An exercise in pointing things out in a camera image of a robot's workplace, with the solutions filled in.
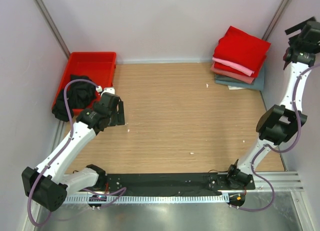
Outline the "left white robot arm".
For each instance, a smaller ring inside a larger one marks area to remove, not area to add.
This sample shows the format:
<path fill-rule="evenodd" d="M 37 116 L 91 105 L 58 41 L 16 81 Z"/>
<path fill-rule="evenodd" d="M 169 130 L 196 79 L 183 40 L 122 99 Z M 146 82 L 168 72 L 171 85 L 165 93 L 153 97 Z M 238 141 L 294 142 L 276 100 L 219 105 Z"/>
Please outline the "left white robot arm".
<path fill-rule="evenodd" d="M 66 174 L 66 170 L 81 150 L 117 116 L 120 124 L 124 125 L 121 98 L 113 87 L 105 88 L 100 100 L 78 115 L 72 129 L 55 150 L 35 168 L 24 169 L 21 176 L 25 195 L 54 212 L 69 195 L 85 188 L 93 191 L 103 189 L 107 176 L 102 168 L 89 164 L 73 174 Z"/>

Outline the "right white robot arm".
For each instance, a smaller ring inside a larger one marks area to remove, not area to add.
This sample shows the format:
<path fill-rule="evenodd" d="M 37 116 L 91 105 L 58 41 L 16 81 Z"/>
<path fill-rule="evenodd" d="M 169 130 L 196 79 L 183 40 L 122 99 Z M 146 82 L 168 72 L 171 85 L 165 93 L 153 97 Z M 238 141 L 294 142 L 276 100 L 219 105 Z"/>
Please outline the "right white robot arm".
<path fill-rule="evenodd" d="M 286 29 L 285 34 L 289 37 L 289 46 L 283 56 L 282 100 L 259 119 L 256 126 L 258 138 L 252 149 L 229 167 L 225 180 L 231 189 L 252 185 L 257 166 L 269 152 L 281 154 L 293 149 L 307 121 L 302 99 L 308 76 L 318 67 L 315 62 L 320 52 L 320 23 L 313 16 Z"/>

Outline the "black t shirt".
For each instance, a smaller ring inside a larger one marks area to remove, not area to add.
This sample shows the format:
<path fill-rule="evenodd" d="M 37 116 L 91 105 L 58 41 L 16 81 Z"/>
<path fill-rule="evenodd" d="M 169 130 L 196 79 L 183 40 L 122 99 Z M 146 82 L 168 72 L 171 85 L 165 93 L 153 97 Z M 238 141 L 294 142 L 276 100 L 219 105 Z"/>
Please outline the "black t shirt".
<path fill-rule="evenodd" d="M 75 109 L 83 110 L 97 98 L 96 87 L 85 81 L 74 82 L 68 87 L 66 98 L 70 109 L 70 115 L 73 118 L 75 115 Z M 57 98 L 52 107 L 52 113 L 55 118 L 60 121 L 69 121 L 64 100 L 64 88 L 58 92 Z"/>

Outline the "red plastic bin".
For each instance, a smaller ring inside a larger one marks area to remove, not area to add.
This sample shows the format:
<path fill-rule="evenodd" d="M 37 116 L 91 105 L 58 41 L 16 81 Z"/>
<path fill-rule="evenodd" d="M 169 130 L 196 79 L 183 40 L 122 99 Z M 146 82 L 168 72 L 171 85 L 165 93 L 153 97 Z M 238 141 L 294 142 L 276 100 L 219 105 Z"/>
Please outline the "red plastic bin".
<path fill-rule="evenodd" d="M 73 80 L 90 80 L 95 83 L 95 87 L 112 87 L 115 68 L 115 52 L 73 52 L 62 75 L 54 102 L 59 91 Z M 91 108 L 100 98 L 100 94 L 96 91 L 96 99 L 87 108 Z M 74 116 L 79 115 L 82 110 L 74 109 Z"/>

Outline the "folded grey t shirt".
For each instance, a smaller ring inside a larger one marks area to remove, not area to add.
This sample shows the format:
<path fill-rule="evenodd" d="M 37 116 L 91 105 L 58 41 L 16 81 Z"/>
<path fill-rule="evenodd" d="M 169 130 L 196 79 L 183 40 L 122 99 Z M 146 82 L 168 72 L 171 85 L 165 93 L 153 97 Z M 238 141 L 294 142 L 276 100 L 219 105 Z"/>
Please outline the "folded grey t shirt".
<path fill-rule="evenodd" d="M 235 79 L 232 79 L 223 75 L 219 75 L 219 74 L 214 75 L 214 80 L 215 80 L 215 83 L 219 85 L 242 87 L 244 89 L 263 91 L 264 83 L 265 83 L 265 66 L 264 65 L 262 66 L 258 74 L 258 77 L 255 78 L 252 84 L 247 84 L 243 82 L 234 82 Z"/>

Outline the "folded salmon t shirt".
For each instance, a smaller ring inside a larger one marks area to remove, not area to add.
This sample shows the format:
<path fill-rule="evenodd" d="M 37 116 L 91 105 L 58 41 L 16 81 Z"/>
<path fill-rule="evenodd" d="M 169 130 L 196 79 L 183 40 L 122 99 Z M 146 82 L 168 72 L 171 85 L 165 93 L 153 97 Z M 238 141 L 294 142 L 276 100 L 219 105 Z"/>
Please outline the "folded salmon t shirt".
<path fill-rule="evenodd" d="M 225 71 L 222 69 L 217 69 L 214 67 L 214 65 L 211 66 L 210 70 L 217 75 L 226 76 L 228 78 L 234 79 L 235 80 L 234 83 L 245 83 L 250 85 L 255 81 L 254 77 L 241 75 L 241 74 L 233 73 L 230 71 Z"/>

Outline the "folded pink t shirt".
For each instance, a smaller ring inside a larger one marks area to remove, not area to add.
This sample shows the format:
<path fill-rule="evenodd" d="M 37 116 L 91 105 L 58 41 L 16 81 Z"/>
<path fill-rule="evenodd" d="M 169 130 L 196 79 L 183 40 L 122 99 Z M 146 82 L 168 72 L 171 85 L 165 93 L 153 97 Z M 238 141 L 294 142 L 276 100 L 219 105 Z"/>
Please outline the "folded pink t shirt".
<path fill-rule="evenodd" d="M 239 73 L 248 77 L 251 77 L 254 74 L 253 70 L 235 62 L 231 62 L 216 57 L 213 57 L 212 61 L 214 62 L 214 65 L 217 67 L 217 69 L 222 69 L 233 73 Z"/>

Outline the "folded white t shirt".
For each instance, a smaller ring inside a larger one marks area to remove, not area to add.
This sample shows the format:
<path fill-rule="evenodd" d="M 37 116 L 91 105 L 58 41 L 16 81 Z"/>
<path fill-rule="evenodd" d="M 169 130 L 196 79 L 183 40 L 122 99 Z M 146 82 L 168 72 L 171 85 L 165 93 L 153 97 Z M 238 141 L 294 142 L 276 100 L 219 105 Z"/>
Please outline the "folded white t shirt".
<path fill-rule="evenodd" d="M 231 86 L 231 85 L 228 85 L 227 87 L 229 90 L 244 90 L 245 89 L 244 87 L 237 87 L 237 86 Z"/>

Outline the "right aluminium frame post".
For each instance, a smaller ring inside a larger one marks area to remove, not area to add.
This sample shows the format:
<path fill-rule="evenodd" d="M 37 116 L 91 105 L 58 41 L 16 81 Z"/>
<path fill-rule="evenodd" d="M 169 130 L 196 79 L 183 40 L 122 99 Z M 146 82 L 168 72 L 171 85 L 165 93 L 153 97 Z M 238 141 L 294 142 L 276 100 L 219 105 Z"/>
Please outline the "right aluminium frame post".
<path fill-rule="evenodd" d="M 271 34 L 273 33 L 274 29 L 276 28 L 277 24 L 279 23 L 280 19 L 282 18 L 291 2 L 292 0 L 281 0 L 261 38 L 262 40 L 267 41 L 270 38 Z"/>

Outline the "aluminium frame post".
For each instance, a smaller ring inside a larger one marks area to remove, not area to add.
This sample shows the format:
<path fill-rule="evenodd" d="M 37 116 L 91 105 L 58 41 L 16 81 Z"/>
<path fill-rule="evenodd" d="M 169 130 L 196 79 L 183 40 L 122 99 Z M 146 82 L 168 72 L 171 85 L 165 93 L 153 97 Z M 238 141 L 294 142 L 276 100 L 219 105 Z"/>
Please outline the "aluminium frame post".
<path fill-rule="evenodd" d="M 34 0 L 37 8 L 39 9 L 42 17 L 44 18 L 44 21 L 46 22 L 46 24 L 48 25 L 50 31 L 52 32 L 54 38 L 56 39 L 59 47 L 61 48 L 61 50 L 63 51 L 64 55 L 66 56 L 67 59 L 69 59 L 71 53 L 62 37 L 62 35 L 60 34 L 49 10 L 47 9 L 45 3 L 43 0 Z"/>
<path fill-rule="evenodd" d="M 282 18 L 291 2 L 292 0 L 281 0 L 261 38 L 262 40 L 267 41 L 270 38 L 271 34 L 273 33 L 274 29 L 276 28 L 277 24 L 279 23 L 280 19 Z"/>

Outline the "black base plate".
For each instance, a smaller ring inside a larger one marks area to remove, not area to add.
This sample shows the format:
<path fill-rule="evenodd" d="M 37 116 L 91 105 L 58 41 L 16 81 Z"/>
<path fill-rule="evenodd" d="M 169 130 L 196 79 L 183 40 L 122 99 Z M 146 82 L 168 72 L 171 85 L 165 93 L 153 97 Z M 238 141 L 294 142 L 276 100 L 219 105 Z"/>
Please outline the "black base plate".
<path fill-rule="evenodd" d="M 125 196 L 132 197 L 201 197 L 219 196 L 223 191 L 254 190 L 251 176 L 241 182 L 227 173 L 127 173 L 108 174 L 108 190 L 112 193 L 125 187 Z"/>

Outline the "left aluminium frame post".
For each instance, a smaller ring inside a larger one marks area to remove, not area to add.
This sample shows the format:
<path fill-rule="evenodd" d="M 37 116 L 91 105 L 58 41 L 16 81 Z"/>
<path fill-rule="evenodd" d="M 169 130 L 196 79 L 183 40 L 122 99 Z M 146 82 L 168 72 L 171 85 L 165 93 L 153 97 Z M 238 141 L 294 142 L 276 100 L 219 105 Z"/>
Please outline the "left aluminium frame post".
<path fill-rule="evenodd" d="M 46 24 L 48 25 L 50 31 L 52 32 L 54 38 L 56 39 L 59 47 L 61 48 L 61 50 L 63 51 L 64 55 L 66 56 L 67 59 L 69 59 L 71 53 L 62 37 L 62 35 L 60 34 L 49 10 L 47 9 L 45 3 L 43 0 L 34 0 L 37 8 L 39 9 L 42 17 L 44 18 L 44 21 L 46 22 Z"/>

